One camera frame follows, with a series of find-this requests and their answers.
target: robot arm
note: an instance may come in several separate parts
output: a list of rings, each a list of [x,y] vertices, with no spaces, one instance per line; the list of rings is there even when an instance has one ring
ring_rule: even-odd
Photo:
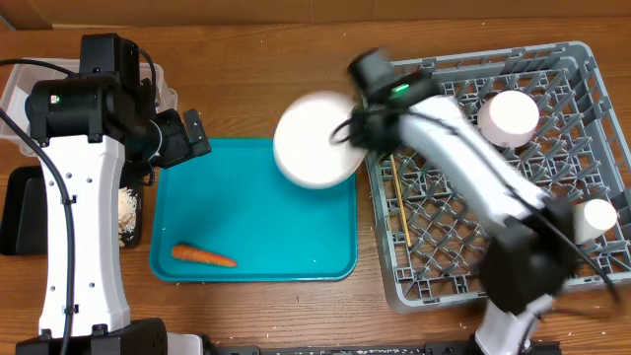
[[[27,99],[31,138],[63,176],[75,221],[75,306],[70,311],[65,310],[64,205],[42,164],[48,223],[48,279],[39,319],[44,340],[62,336],[66,312],[74,314],[73,337],[130,325],[116,237],[118,189],[154,167],[169,168],[210,152],[196,110],[185,112],[184,122],[174,109],[156,113],[155,84],[139,78],[139,51],[116,34],[85,35],[80,72],[37,82]]]
[[[573,241],[573,208],[510,167],[432,80],[396,75],[376,51],[349,73],[364,99],[349,123],[351,144],[385,155],[400,144],[414,148],[449,178],[492,237],[478,269],[486,315],[462,354],[520,354],[576,265],[574,252],[538,217]]]

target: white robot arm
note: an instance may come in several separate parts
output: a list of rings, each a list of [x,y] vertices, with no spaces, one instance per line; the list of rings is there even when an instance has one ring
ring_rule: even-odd
[[[151,82],[140,81],[139,54]],[[25,105],[30,137],[0,111],[39,155],[46,187],[48,280],[39,337],[18,343],[16,353],[209,354],[205,335],[167,333],[160,319],[131,321],[116,237],[120,187],[153,177],[154,167],[210,153],[198,112],[185,112],[183,122],[174,109],[157,113],[151,58],[116,34],[82,38],[79,73],[9,62],[68,74],[35,83]]]
[[[554,201],[510,167],[455,99],[442,96],[421,72],[395,74],[377,51],[348,71],[363,104],[343,123],[349,125],[345,140],[381,155],[400,144],[414,148],[449,178],[491,236],[478,266],[489,298],[484,322],[461,352],[450,353],[521,355],[537,318],[575,272],[573,206]]]

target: green led light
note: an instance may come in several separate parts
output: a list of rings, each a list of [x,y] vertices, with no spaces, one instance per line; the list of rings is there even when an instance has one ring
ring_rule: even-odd
[[[391,98],[396,98],[398,96],[400,96],[401,94],[405,93],[407,91],[407,89],[409,89],[410,85],[409,84],[403,84],[403,85],[399,85],[396,88],[392,89],[391,93],[390,93],[390,97]]]
[[[392,89],[395,93],[400,93],[402,91],[407,90],[407,88],[409,88],[410,85],[409,84],[403,84],[403,85],[399,85],[396,88]]]

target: wooden table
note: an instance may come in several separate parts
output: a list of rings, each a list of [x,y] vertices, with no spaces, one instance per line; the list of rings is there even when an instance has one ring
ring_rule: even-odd
[[[0,55],[79,55],[83,31],[0,34]],[[180,111],[201,111],[211,137],[271,137],[284,108],[315,90],[351,93],[345,68],[357,54],[382,45],[392,58],[418,58],[556,41],[582,40],[594,51],[625,135],[631,137],[631,19],[507,19],[325,26],[124,29],[146,49],[179,95]],[[0,71],[4,83],[10,69]],[[0,206],[9,173],[24,158],[0,142]],[[156,188],[146,189],[143,235],[120,262],[135,319],[162,318],[169,331],[205,332],[220,345],[261,347],[422,344],[466,339],[479,308],[401,316],[386,304],[373,233],[366,175],[359,176],[359,261],[340,282],[169,284],[149,268]],[[36,335],[46,283],[44,256],[0,256],[0,352]],[[631,295],[623,291],[623,296]],[[562,297],[558,307],[585,313],[549,315],[536,338],[560,340],[564,353],[628,354],[631,317],[604,292]]]

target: clear plastic bin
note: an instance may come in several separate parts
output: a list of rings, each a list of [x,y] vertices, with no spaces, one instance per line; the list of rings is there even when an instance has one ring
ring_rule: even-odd
[[[54,59],[54,58],[29,58],[45,61],[60,67],[70,69],[74,72],[79,71],[79,59]],[[177,93],[170,89],[165,81],[165,73],[162,67],[156,66],[156,87],[158,93],[156,100],[160,103],[156,110],[162,112],[169,108],[177,109]],[[31,94],[31,89],[36,82],[40,80],[63,79],[65,74],[52,69],[29,65],[17,64],[13,67],[11,76],[4,88],[2,99],[0,99],[0,107],[22,128],[29,133],[30,125],[25,111],[25,102]],[[140,63],[140,79],[151,78],[151,69],[149,64]],[[13,130],[6,126],[4,122],[0,122],[0,139],[8,139],[20,146],[22,154],[28,157],[34,157],[35,153],[18,137]]]

